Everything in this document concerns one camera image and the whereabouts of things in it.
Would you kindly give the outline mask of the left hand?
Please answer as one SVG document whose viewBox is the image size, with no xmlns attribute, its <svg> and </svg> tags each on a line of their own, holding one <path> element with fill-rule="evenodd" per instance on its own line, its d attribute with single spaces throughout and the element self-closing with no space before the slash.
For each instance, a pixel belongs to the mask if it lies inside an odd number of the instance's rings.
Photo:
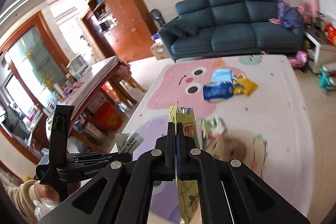
<svg viewBox="0 0 336 224">
<path fill-rule="evenodd" d="M 35 183 L 34 191 L 38 201 L 41 201 L 43 198 L 50 201 L 60 201 L 58 192 L 49 185 L 41 184 L 40 181 Z"/>
</svg>

